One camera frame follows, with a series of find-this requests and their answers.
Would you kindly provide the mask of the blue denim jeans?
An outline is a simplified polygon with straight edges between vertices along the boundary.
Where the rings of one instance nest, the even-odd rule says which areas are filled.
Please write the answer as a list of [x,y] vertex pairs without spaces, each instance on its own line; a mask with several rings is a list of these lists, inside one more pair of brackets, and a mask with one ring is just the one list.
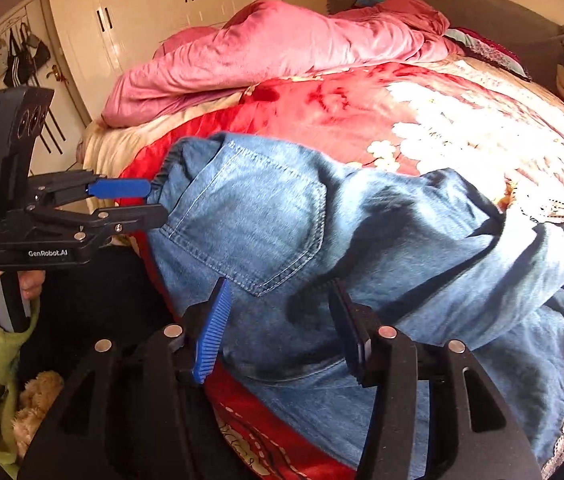
[[564,224],[500,211],[450,169],[419,177],[219,133],[168,153],[148,236],[178,312],[232,284],[221,354],[311,444],[358,465],[374,393],[348,373],[329,284],[422,344],[463,341],[539,463],[564,424]]

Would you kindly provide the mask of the hanging bags on door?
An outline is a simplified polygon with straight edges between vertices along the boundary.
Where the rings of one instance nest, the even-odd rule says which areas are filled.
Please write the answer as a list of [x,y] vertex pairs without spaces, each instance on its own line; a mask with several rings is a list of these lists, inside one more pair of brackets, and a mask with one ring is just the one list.
[[0,37],[0,80],[5,87],[38,86],[38,72],[50,59],[49,47],[27,22],[19,22],[17,30],[10,28],[6,38]]

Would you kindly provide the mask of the cream wardrobe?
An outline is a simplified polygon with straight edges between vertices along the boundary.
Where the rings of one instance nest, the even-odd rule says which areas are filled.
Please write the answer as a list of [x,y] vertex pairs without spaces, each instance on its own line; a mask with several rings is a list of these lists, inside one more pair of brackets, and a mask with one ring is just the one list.
[[218,26],[254,0],[50,0],[58,39],[90,117],[116,79],[148,62],[158,46],[191,26]]

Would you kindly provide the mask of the pink crumpled duvet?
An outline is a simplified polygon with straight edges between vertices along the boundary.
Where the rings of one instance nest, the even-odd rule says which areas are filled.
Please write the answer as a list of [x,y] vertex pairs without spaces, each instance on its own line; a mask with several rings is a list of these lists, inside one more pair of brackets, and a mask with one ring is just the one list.
[[422,0],[384,0],[323,15],[281,0],[257,0],[224,26],[176,32],[151,61],[126,70],[101,119],[134,127],[174,114],[218,91],[268,79],[386,62],[438,62],[461,49],[450,21]]

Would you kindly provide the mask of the patterned pillow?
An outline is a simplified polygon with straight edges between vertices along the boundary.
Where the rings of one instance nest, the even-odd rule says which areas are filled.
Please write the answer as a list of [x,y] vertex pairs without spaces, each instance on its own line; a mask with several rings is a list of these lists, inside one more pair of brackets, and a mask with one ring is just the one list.
[[524,81],[532,80],[516,54],[472,29],[450,28],[446,30],[445,37],[461,48],[469,58],[477,58],[491,66],[501,68]]

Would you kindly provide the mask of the dark grey headboard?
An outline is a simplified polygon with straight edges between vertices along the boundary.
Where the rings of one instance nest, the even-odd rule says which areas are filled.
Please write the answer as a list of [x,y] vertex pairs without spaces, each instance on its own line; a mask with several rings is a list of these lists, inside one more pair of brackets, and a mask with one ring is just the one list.
[[[506,47],[521,60],[532,81],[555,93],[556,68],[564,63],[564,25],[510,0],[423,0],[445,14],[453,27],[464,27]],[[355,0],[326,0],[334,14]]]

